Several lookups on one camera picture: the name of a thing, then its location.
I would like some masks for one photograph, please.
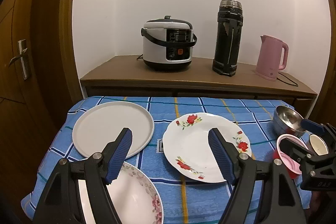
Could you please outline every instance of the black thermos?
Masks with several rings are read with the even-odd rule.
[[[233,76],[237,69],[243,25],[241,3],[236,0],[222,0],[217,21],[217,41],[212,69],[220,75]]]

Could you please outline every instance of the thermos cap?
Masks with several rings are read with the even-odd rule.
[[[236,1],[236,0],[222,0],[220,2],[220,6],[219,7],[225,6],[225,5],[239,7],[240,9],[242,8],[242,4],[239,1]]]

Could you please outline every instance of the metal bowl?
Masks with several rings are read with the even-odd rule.
[[[291,134],[295,137],[302,137],[306,132],[301,127],[303,117],[295,110],[286,106],[277,106],[273,115],[273,125],[276,133],[280,136],[282,134]]]

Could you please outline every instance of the door handle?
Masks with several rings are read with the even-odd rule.
[[[26,80],[30,75],[30,66],[29,66],[29,60],[28,60],[28,55],[27,55],[27,46],[26,46],[26,40],[19,40],[17,42],[17,46],[19,48],[19,55],[13,57],[9,64],[8,67],[13,64],[15,61],[20,60],[21,61],[21,66],[22,66],[22,73],[24,80]]]

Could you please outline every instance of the pink electric kettle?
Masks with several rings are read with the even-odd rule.
[[[282,48],[282,65],[280,65]],[[278,71],[286,68],[288,57],[288,45],[282,40],[270,35],[261,37],[261,48],[255,73],[267,80],[275,81]]]

